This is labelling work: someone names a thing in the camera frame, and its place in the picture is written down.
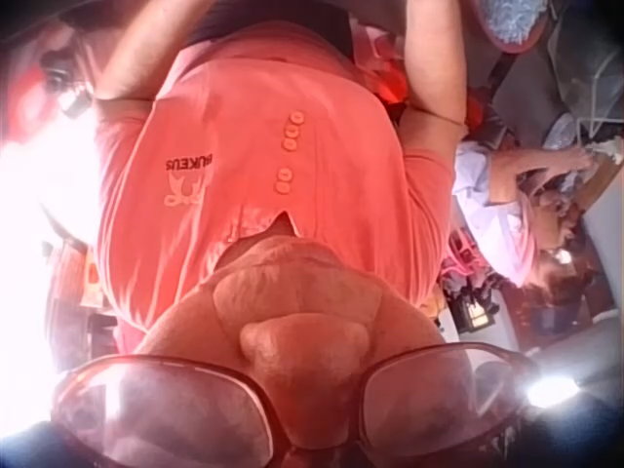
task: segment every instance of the woman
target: woman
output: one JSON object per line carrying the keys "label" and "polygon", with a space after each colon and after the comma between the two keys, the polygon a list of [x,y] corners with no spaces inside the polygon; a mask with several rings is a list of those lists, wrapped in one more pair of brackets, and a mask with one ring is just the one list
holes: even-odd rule
{"label": "woman", "polygon": [[[563,268],[548,254],[569,237],[569,226],[558,215],[561,197],[537,191],[550,179],[591,166],[582,149],[560,151],[516,149],[493,151],[476,142],[459,145],[453,195],[479,250],[491,267],[516,286],[546,287]],[[526,193],[517,179],[530,178]]]}

